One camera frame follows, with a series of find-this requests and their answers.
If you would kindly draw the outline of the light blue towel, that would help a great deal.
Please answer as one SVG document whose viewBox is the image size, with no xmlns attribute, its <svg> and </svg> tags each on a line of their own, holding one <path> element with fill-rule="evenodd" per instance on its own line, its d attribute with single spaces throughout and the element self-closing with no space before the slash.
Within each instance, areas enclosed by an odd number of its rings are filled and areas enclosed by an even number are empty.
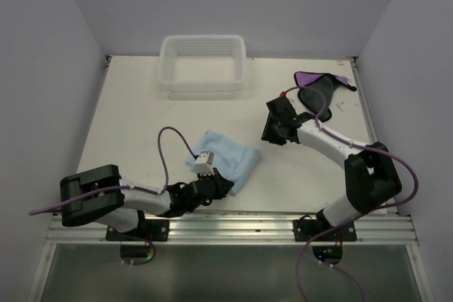
<svg viewBox="0 0 453 302">
<path fill-rule="evenodd" d="M 234 183 L 229 191 L 231 195 L 238 194 L 244 188 L 260 161 L 257 148 L 236 143 L 212 130 L 206 131 L 193 149 L 196 155 L 202 151 L 211 151 L 214 154 L 212 167 L 217 168 L 223 178 Z"/>
</svg>

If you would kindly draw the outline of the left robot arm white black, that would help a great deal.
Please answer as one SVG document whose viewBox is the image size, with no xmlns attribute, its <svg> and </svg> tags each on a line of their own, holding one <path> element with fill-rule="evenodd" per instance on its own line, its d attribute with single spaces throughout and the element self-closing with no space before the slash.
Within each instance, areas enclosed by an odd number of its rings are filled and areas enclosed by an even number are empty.
<svg viewBox="0 0 453 302">
<path fill-rule="evenodd" d="M 139 240 L 147 232 L 145 214 L 175 218 L 224 199 L 234 183 L 215 168 L 189 183 L 177 182 L 162 193 L 125 183 L 116 165 L 77 173 L 60 181 L 61 216 L 65 227 L 99 223 Z"/>
</svg>

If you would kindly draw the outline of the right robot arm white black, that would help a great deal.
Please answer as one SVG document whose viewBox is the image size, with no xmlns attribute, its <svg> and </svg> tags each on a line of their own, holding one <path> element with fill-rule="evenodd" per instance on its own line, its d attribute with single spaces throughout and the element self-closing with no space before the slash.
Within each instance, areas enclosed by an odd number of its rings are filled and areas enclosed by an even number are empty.
<svg viewBox="0 0 453 302">
<path fill-rule="evenodd" d="M 288 141 L 303 144 L 344 170 L 345 194 L 318 211 L 315 219 L 298 220 L 297 228 L 308 237 L 318 235 L 331 240 L 340 233 L 341 224 L 374 211 L 401 192 L 398 173 L 382 143 L 369 146 L 335 135 L 314 115 L 298 114 L 285 96 L 267 102 L 266 106 L 263 141 L 280 146 Z"/>
</svg>

